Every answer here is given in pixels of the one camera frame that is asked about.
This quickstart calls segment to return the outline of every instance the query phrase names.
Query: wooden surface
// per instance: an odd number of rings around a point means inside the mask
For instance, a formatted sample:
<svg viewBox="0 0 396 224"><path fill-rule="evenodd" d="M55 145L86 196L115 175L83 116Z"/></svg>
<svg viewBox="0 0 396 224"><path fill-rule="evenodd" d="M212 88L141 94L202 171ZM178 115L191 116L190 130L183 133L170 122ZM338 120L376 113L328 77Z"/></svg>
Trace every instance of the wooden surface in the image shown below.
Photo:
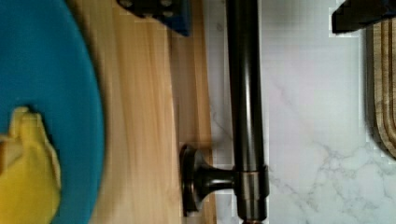
<svg viewBox="0 0 396 224"><path fill-rule="evenodd" d="M373 60L369 58L369 63L373 63L374 68L375 125L386 149L396 157L396 21L376 24L370 32Z"/></svg>
<svg viewBox="0 0 396 224"><path fill-rule="evenodd" d="M211 155L201 0L193 2L197 26L187 39L112 0L68 4L106 113L105 170L91 223L216 223L213 197L201 215L182 217L179 184L179 146L191 142Z"/></svg>
<svg viewBox="0 0 396 224"><path fill-rule="evenodd" d="M209 90L205 54L202 0L191 1L192 33L186 38L171 34L171 71L175 93L178 142L194 145L212 163ZM190 223L216 223L215 195L205 198L201 214Z"/></svg>

